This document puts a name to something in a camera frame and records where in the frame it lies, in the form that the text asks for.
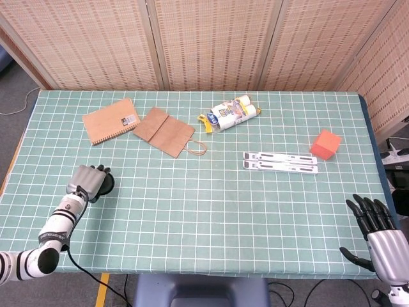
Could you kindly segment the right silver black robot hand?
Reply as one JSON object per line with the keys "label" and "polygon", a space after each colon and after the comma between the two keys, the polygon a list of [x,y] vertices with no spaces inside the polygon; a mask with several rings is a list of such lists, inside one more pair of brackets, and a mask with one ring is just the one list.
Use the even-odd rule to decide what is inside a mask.
{"label": "right silver black robot hand", "polygon": [[370,200],[358,194],[346,200],[362,236],[370,259],[352,254],[340,247],[341,254],[351,263],[376,273],[384,283],[397,287],[408,283],[408,241],[397,228],[388,207],[380,200]]}

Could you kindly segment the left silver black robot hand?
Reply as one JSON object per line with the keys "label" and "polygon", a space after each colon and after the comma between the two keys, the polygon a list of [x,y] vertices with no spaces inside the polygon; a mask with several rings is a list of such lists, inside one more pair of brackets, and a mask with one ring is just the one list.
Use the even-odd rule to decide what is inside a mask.
{"label": "left silver black robot hand", "polygon": [[78,185],[87,192],[89,202],[95,203],[113,190],[114,177],[111,169],[103,164],[97,167],[80,165],[68,182],[66,193],[74,193]]}

